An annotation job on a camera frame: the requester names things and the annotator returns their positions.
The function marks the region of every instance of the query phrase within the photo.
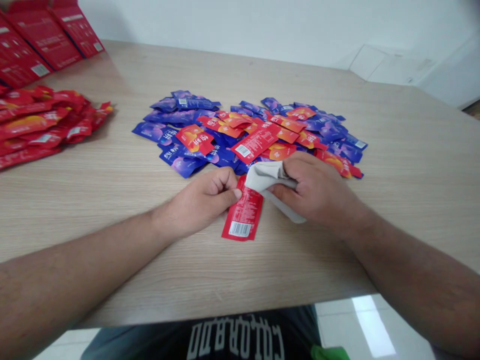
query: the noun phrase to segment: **fingernail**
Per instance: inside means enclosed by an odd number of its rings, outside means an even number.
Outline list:
[[[242,197],[242,190],[237,188],[233,190],[233,193],[235,194],[236,199],[240,200],[240,198]]]

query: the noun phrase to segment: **stack of boxes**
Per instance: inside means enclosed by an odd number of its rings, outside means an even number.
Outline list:
[[[78,0],[0,0],[0,83],[22,88],[104,51]]]

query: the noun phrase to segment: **tiled floor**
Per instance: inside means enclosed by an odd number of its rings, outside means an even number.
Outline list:
[[[350,360],[436,359],[430,344],[378,294],[315,307],[323,345],[345,348]],[[79,360],[98,331],[67,331],[35,360]]]

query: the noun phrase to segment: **light wood surface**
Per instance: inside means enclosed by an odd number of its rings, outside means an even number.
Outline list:
[[[152,103],[183,89],[224,109],[273,96],[345,116],[350,132],[369,143],[359,164],[365,177],[349,186],[394,224],[480,270],[474,118],[417,88],[368,83],[343,70],[104,44],[108,54],[44,83],[112,100],[117,114],[87,142],[0,173],[0,261],[153,208],[188,184],[159,159],[154,142],[131,133]],[[270,203],[255,241],[222,239],[224,221],[168,248],[80,326],[221,316],[376,292],[343,243],[320,227],[293,224]]]

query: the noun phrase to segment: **green object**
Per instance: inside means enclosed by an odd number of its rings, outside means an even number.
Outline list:
[[[310,353],[313,360],[350,360],[343,347],[324,349],[321,346],[313,345]]]

